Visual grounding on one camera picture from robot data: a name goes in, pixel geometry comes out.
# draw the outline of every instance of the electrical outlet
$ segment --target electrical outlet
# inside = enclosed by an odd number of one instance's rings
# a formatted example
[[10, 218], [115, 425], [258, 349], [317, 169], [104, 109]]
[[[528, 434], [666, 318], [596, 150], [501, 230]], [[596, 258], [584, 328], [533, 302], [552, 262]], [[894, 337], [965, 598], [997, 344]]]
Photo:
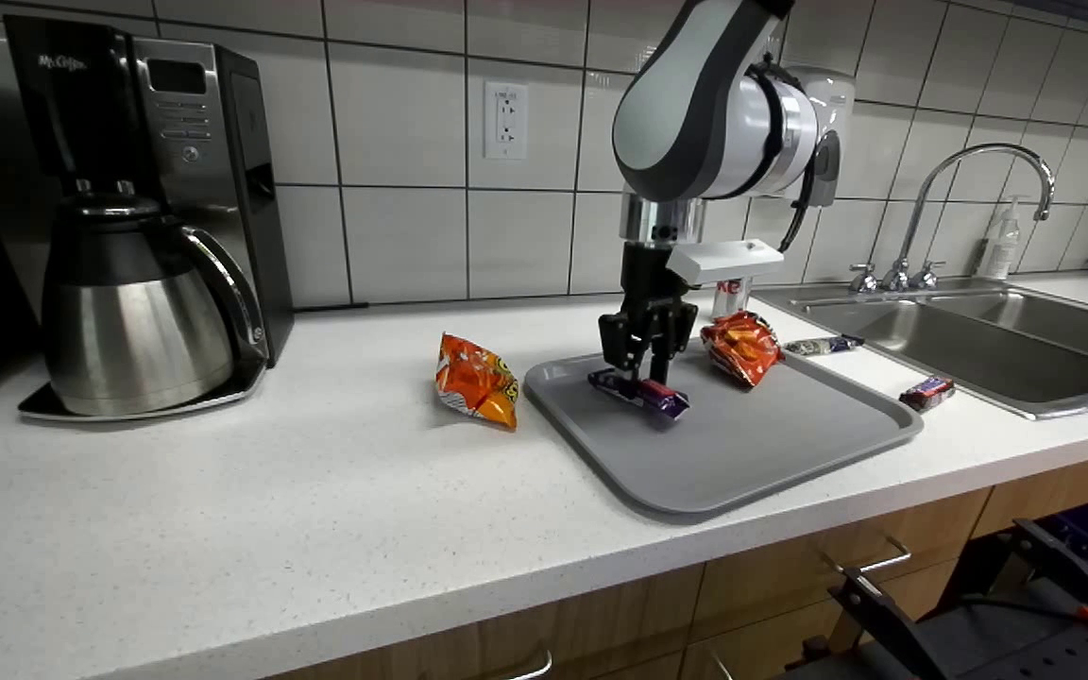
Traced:
[[528, 85], [521, 83], [484, 85], [484, 155], [488, 157], [528, 155]]

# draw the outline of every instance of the stainless steel sink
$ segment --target stainless steel sink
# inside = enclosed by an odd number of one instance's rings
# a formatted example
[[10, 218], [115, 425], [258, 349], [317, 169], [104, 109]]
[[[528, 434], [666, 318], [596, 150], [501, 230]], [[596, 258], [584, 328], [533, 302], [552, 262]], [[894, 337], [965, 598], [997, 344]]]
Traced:
[[814, 323], [948, 375], [1031, 418], [1088, 410], [1088, 311], [997, 286], [920, 300], [759, 293]]
[[1037, 293], [1002, 293], [1002, 300], [948, 300], [934, 302], [953, 313], [982, 318], [1002, 328], [1043, 337], [1071, 350], [1088, 350], [1088, 311], [1065, 306]]

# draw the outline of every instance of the orange chip bag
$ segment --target orange chip bag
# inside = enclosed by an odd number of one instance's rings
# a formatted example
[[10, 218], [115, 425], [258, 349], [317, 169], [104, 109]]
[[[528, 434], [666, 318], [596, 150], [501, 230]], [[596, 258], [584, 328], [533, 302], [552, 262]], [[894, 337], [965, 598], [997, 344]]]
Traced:
[[765, 370], [783, 357], [771, 323], [747, 311], [705, 323], [701, 344], [710, 350], [710, 364], [745, 381], [747, 389], [755, 389], [765, 378]]
[[507, 364], [479, 349], [468, 344], [463, 337], [441, 334], [438, 340], [438, 368], [435, 368], [435, 394], [445, 409], [458, 409], [472, 418], [496, 422], [515, 432], [515, 399], [517, 399], [517, 381], [507, 370]]

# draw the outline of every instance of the cabinet door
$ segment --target cabinet door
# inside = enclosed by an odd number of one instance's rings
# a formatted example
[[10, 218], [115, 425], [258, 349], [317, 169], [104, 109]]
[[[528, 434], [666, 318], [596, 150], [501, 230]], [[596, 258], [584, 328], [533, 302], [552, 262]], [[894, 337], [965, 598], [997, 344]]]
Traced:
[[682, 670], [682, 655], [667, 655], [667, 656], [652, 656], [652, 661], [643, 661], [632, 670], [617, 670], [617, 672], [596, 675], [596, 680], [678, 680], [678, 670]]
[[1045, 519], [1088, 504], [1088, 463], [1052, 467], [1043, 477], [993, 488], [974, 538], [1002, 531], [1017, 519]]
[[875, 574], [875, 583], [894, 583], [941, 563], [954, 563], [982, 504], [987, 490], [954, 495], [930, 505], [717, 560], [705, 566], [698, 588], [693, 636], [736, 629], [826, 602], [826, 584], [837, 577], [826, 560], [848, 566], [883, 560], [894, 551], [886, 538], [906, 543], [914, 560]]
[[283, 680], [477, 680], [521, 675], [545, 670], [546, 661], [546, 675], [565, 680], [623, 672], [682, 651], [698, 574], [701, 566], [671, 572], [431, 638], [410, 638], [405, 646], [299, 670]]
[[832, 636], [837, 603], [822, 598], [819, 603], [792, 607], [736, 629], [693, 638], [682, 656], [682, 680], [724, 680], [783, 675], [787, 665], [802, 661], [802, 642], [812, 636]]
[[[926, 572], [894, 574], [883, 583], [886, 598], [909, 614], [920, 621], [935, 607], [953, 563], [934, 563]], [[841, 621], [841, 607], [822, 594], [814, 603], [693, 638], [688, 646], [682, 680], [724, 680], [724, 675], [783, 675], [787, 665], [802, 661], [805, 638], [832, 636]]]
[[484, 670], [526, 672], [546, 655], [560, 675], [603, 675], [678, 655], [693, 612], [698, 566], [570, 598], [484, 622]]

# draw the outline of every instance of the kitchen counter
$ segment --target kitchen counter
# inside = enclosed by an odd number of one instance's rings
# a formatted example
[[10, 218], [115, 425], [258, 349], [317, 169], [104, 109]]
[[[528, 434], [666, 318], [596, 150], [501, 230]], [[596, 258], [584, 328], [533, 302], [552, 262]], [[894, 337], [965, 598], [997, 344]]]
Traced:
[[[1022, 282], [1088, 302], [1088, 274]], [[1088, 417], [1028, 422], [958, 389], [897, 451], [666, 524], [528, 399], [517, 434], [435, 404], [438, 334], [526, 375], [596, 350], [613, 306], [307, 313], [258, 396], [146, 425], [20, 422], [44, 375], [3, 378], [0, 680], [263, 675], [1088, 459]], [[819, 364], [891, 396], [920, 378], [875, 350]]]

